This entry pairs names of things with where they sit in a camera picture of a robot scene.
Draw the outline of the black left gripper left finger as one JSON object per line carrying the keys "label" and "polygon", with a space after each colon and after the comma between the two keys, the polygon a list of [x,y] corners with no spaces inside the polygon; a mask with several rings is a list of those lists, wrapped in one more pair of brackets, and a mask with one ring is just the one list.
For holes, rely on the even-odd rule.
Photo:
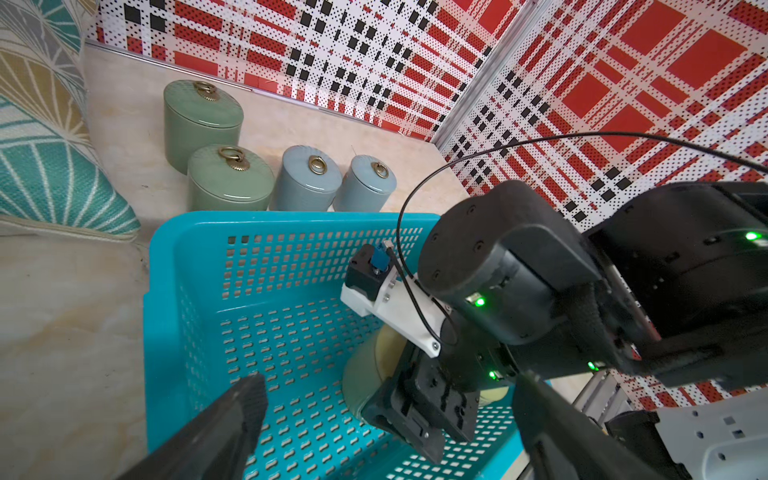
{"label": "black left gripper left finger", "polygon": [[257,448],[268,400],[265,377],[237,381],[123,479],[241,479]]}

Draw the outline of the blue-grey tea canister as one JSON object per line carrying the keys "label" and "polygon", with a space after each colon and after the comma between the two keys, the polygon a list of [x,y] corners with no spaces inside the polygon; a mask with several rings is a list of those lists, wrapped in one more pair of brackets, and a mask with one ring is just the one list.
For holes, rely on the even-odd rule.
{"label": "blue-grey tea canister", "polygon": [[291,146],[283,153],[270,209],[327,211],[341,185],[341,171],[330,156],[314,147]]}
{"label": "blue-grey tea canister", "polygon": [[396,188],[396,176],[384,162],[356,155],[332,206],[336,212],[379,212]]}

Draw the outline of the dark green tea canister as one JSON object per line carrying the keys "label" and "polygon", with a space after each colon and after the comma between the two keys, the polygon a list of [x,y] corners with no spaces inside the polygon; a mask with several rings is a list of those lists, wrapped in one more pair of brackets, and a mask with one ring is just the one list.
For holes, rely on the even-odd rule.
{"label": "dark green tea canister", "polygon": [[187,173],[191,155],[208,145],[240,140],[244,112],[229,93],[200,80],[177,80],[163,91],[164,145],[168,163]]}
{"label": "dark green tea canister", "polygon": [[275,176],[257,154],[240,146],[208,145],[187,164],[189,211],[266,211]]}

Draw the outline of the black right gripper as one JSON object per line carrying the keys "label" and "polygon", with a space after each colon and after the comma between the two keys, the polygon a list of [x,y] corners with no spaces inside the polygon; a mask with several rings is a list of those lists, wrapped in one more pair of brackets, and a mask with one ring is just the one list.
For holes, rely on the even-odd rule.
{"label": "black right gripper", "polygon": [[[606,357],[600,270],[579,232],[521,181],[443,214],[410,278],[447,310],[438,357],[461,388],[509,387],[526,371],[569,376]],[[474,439],[480,408],[465,430],[384,431],[439,463],[448,440]]]}

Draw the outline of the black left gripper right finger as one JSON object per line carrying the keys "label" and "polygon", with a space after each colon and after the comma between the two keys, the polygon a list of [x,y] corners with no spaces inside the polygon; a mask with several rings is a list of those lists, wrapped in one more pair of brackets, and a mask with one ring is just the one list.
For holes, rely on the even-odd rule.
{"label": "black left gripper right finger", "polygon": [[513,413],[536,479],[658,479],[535,374],[517,376]]}

